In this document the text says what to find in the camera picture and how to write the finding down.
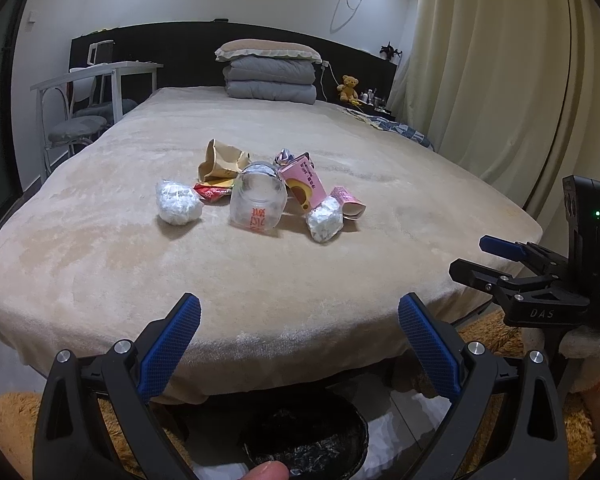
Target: white glove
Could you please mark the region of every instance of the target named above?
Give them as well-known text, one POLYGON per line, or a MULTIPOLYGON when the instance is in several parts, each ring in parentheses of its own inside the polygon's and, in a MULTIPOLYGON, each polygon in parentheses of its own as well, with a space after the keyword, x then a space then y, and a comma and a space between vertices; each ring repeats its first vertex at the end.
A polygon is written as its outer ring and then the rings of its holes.
MULTIPOLYGON (((525 354, 544 349, 544 333, 539 328, 523 328, 522 343, 525 354)), ((600 331, 580 326, 567 332, 560 341, 558 351, 567 359, 584 359, 580 374, 570 392, 584 392, 600 382, 600 331)))

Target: brown fur fabric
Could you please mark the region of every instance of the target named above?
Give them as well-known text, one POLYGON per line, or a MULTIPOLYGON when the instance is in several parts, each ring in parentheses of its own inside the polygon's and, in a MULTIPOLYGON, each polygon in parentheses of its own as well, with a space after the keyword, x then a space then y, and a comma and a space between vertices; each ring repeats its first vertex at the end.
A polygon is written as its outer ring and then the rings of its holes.
MULTIPOLYGON (((40 399, 40 394, 30 392, 8 393, 0 396, 0 450, 24 480, 31 480, 33 476, 33 437, 36 430, 40 399)), ((100 411, 105 425, 109 430, 109 436, 120 457, 120 462, 127 471, 144 478, 142 470, 133 453, 131 453, 131 448, 120 429, 111 403, 107 400, 99 400, 98 402, 100 403, 100 411)), ((189 454, 183 443, 172 431, 165 429, 164 432, 184 461, 190 463, 189 454)))
MULTIPOLYGON (((504 312, 498 309, 487 314, 478 321, 461 328, 458 333, 465 342, 480 341, 495 355, 522 357, 524 349, 520 337, 520 329, 504 325, 504 312)), ((426 397, 434 397, 436 393, 427 376, 420 369, 412 385, 426 397)), ((461 473, 470 472, 478 466, 487 446, 491 432, 496 423, 503 395, 492 396, 484 413, 478 433, 461 466, 461 473)), ((567 433, 569 447, 569 478, 577 479, 591 464, 596 454, 596 444, 591 419, 582 396, 569 394, 562 414, 567 433)))

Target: metal screw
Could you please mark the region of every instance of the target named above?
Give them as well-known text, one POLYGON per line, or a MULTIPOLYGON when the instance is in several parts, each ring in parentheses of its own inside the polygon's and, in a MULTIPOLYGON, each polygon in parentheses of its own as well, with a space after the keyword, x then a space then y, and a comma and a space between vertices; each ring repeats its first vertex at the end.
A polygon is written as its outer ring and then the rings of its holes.
POLYGON ((113 345, 113 349, 116 354, 126 354, 131 350, 131 341, 128 339, 121 339, 115 345, 113 345))
POLYGON ((56 356, 56 360, 59 363, 65 363, 70 358, 71 358, 71 352, 69 352, 68 350, 61 350, 61 351, 58 352, 58 355, 56 356))
POLYGON ((474 355, 482 355, 484 354, 484 345, 480 342, 477 341, 471 341, 468 345, 467 348, 469 349, 469 352, 471 352, 474 355))
POLYGON ((529 359, 540 364, 542 361, 544 361, 544 356, 542 355, 542 352, 539 352, 538 350, 532 350, 529 352, 529 359))

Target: folded gray quilt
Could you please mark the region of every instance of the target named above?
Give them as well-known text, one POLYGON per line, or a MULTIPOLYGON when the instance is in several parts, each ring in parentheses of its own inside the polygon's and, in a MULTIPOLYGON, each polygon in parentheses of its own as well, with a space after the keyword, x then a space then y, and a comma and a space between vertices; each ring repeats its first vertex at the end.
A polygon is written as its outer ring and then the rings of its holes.
POLYGON ((314 64, 299 59, 244 56, 232 60, 222 70, 227 81, 275 81, 311 85, 315 81, 314 64))
POLYGON ((226 93, 238 99, 266 99, 267 101, 291 101, 292 103, 315 103, 315 86, 291 85, 273 81, 227 81, 226 93))

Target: teddy bear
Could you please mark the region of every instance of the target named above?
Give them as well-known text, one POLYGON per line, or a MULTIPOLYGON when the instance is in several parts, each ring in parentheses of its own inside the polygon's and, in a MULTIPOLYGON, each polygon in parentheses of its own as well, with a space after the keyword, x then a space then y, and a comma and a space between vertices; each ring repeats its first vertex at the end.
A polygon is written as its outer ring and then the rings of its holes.
POLYGON ((338 85, 336 90, 340 92, 341 101, 353 101, 358 98, 358 93, 353 89, 358 84, 358 80, 350 75, 342 76, 342 82, 344 84, 338 85))

